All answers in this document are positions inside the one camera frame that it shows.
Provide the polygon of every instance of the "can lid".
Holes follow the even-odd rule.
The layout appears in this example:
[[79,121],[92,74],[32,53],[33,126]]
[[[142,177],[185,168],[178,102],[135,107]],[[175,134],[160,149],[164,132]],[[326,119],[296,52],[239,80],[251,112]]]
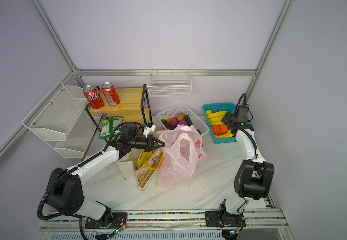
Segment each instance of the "can lid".
[[91,92],[93,89],[95,89],[95,87],[93,85],[87,85],[83,88],[83,92]]
[[111,82],[105,82],[102,84],[102,88],[104,88],[104,89],[110,88],[112,86],[113,86],[113,84]]

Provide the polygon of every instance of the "black mounting plate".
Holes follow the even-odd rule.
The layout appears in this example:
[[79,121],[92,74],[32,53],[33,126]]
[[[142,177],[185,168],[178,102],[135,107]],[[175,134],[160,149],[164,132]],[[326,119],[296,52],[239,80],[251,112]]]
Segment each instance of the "black mounting plate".
[[[239,222],[239,220],[243,223],[243,227],[245,227],[246,224],[245,224],[243,214],[237,215],[236,221],[233,221],[231,223],[231,225],[229,225],[228,227],[241,226],[241,222]],[[219,225],[216,224],[219,222],[220,222],[220,218],[219,218],[219,212],[218,211],[206,211],[205,212],[205,224],[207,227],[219,227]]]
[[[120,227],[121,222],[127,222],[127,212],[112,212],[113,215],[113,220],[116,222],[111,222],[111,224],[108,226],[108,228],[113,228],[116,229]],[[98,222],[97,220],[94,219],[89,219],[90,221],[85,221],[85,229],[94,229],[94,228],[100,228],[99,226],[96,225]]]

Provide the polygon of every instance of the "green snack bag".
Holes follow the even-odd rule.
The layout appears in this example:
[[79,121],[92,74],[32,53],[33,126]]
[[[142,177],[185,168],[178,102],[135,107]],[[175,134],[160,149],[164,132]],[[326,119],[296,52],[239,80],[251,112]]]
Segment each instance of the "green snack bag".
[[[100,132],[99,139],[110,137],[113,130],[122,122],[123,122],[123,117],[121,116],[103,118],[102,130]],[[120,128],[121,127],[119,127],[116,130],[112,139],[114,139],[120,133]]]

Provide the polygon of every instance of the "carrot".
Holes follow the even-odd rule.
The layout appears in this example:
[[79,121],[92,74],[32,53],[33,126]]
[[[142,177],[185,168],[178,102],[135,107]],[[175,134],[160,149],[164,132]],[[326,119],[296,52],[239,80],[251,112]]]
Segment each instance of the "carrot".
[[176,117],[168,118],[168,119],[167,119],[167,122],[170,123],[170,121],[171,121],[172,119],[175,119],[175,118],[176,118]]

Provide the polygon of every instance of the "pink plastic bag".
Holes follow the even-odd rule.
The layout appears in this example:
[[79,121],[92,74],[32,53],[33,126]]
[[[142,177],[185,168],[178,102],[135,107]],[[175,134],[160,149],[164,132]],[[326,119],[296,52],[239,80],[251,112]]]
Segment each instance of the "pink plastic bag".
[[159,140],[165,142],[161,148],[164,161],[160,167],[160,187],[185,182],[195,172],[198,160],[206,157],[201,145],[203,139],[193,125],[178,125],[163,132]]

